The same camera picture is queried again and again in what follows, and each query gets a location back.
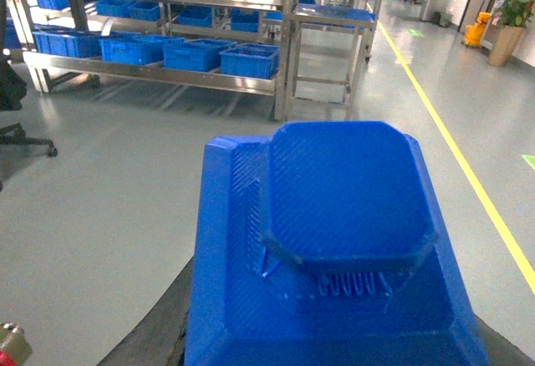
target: red object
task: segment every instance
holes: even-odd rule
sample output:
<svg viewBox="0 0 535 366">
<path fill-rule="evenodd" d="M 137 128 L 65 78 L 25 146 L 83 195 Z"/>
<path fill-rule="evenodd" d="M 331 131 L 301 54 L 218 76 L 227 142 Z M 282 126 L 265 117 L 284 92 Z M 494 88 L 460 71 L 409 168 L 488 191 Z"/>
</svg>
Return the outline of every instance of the red object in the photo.
<svg viewBox="0 0 535 366">
<path fill-rule="evenodd" d="M 0 366 L 17 366 L 17 364 L 11 359 L 11 356 L 0 351 Z"/>
</svg>

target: blue plastic cover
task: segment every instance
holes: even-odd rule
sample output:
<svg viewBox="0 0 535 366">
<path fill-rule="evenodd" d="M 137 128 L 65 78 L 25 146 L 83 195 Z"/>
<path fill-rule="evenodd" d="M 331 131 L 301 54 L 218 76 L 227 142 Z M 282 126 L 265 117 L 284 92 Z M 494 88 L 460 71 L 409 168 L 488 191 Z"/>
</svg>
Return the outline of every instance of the blue plastic cover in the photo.
<svg viewBox="0 0 535 366">
<path fill-rule="evenodd" d="M 417 142 L 380 122 L 206 146 L 186 366 L 486 366 Z"/>
</svg>

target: metal shelving rack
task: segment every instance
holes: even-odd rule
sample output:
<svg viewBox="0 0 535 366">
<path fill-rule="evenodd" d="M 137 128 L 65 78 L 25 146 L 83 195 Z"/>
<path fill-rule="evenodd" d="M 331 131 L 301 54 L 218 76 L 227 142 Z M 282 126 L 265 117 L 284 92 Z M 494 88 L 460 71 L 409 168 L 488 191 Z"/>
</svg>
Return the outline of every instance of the metal shelving rack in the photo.
<svg viewBox="0 0 535 366">
<path fill-rule="evenodd" d="M 282 120 L 288 117 L 286 111 L 286 104 L 289 101 L 288 96 L 288 80 L 293 81 L 297 78 L 297 70 L 292 66 L 288 67 L 291 62 L 291 55 L 295 56 L 295 52 L 291 54 L 290 44 L 295 40 L 298 30 L 295 27 L 294 9 L 298 0 L 147 0 L 156 1 L 160 3 L 161 18 L 164 21 L 159 23 L 152 23 L 152 27 L 160 28 L 163 34 L 167 33 L 187 33 L 199 35 L 212 35 L 220 38 L 236 37 L 241 40 L 259 40 L 260 33 L 242 33 L 238 36 L 232 31 L 219 30 L 206 32 L 205 28 L 191 28 L 181 25 L 176 25 L 172 19 L 166 19 L 166 7 L 172 3 L 195 3 L 199 5 L 213 6 L 213 7 L 227 7 L 227 8 L 247 8 L 266 11 L 282 11 L 283 20 L 278 22 L 280 25 L 280 61 L 277 75 L 272 79 L 255 79 L 237 77 L 225 74 L 219 74 L 217 71 L 208 73 L 182 71 L 177 69 L 163 69 L 161 64 L 150 64 L 145 66 L 132 66 L 126 64 L 106 63 L 97 58 L 67 58 L 53 56 L 43 53 L 37 53 L 37 48 L 33 40 L 32 30 L 33 21 L 30 13 L 28 0 L 8 0 L 8 6 L 13 16 L 15 28 L 23 45 L 24 61 L 28 65 L 30 74 L 32 75 L 33 83 L 37 91 L 50 92 L 55 86 L 70 80 L 79 74 L 106 74 L 121 76 L 131 79 L 146 79 L 171 84 L 182 84 L 199 86 L 211 89 L 231 90 L 250 94 L 261 94 L 275 96 L 275 105 L 273 107 L 272 117 L 277 120 Z M 97 19 L 93 14 L 87 14 L 84 0 L 69 0 L 70 13 L 74 20 L 74 25 L 77 30 L 88 29 L 88 19 Z M 380 0 L 375 0 L 375 11 L 379 14 Z M 118 20 L 118 23 L 129 24 L 132 20 Z M 145 23 L 145 26 L 150 27 L 150 23 Z M 375 23 L 367 25 L 369 30 L 375 31 Z M 325 28 L 339 29 L 342 28 L 325 25 Z M 369 58 L 369 51 L 373 43 L 373 34 L 371 38 L 360 39 L 361 44 L 366 44 L 366 58 Z M 66 71 L 56 78 L 51 78 L 48 70 L 58 69 Z M 358 67 L 353 67 L 353 72 L 358 72 Z"/>
</svg>

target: shelf leg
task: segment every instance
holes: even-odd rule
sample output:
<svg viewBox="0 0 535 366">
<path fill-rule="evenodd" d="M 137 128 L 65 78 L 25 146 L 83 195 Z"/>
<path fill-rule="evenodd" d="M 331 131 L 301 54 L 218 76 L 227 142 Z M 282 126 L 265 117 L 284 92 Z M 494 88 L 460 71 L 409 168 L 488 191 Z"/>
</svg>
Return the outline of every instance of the shelf leg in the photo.
<svg viewBox="0 0 535 366">
<path fill-rule="evenodd" d="M 354 69 L 354 73 L 352 75 L 351 85 L 349 86 L 349 102 L 348 109 L 345 114 L 345 119 L 348 121 L 355 118 L 355 99 L 357 97 L 357 88 L 359 87 L 360 75 L 364 71 L 364 62 L 366 60 L 366 42 L 369 41 L 370 34 L 371 31 L 369 29 L 365 29 L 363 31 L 362 37 L 360 38 L 359 55 L 357 57 L 357 63 Z"/>
</svg>

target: potted plant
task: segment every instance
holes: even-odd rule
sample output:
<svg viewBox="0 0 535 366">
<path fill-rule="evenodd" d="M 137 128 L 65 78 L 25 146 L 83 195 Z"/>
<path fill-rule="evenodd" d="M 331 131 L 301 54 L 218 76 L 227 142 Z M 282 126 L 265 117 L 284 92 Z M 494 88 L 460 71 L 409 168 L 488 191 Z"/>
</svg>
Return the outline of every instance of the potted plant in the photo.
<svg viewBox="0 0 535 366">
<path fill-rule="evenodd" d="M 535 0 L 505 0 L 497 10 L 498 36 L 488 58 L 490 65 L 507 64 L 527 23 L 531 22 L 533 3 Z"/>
</svg>

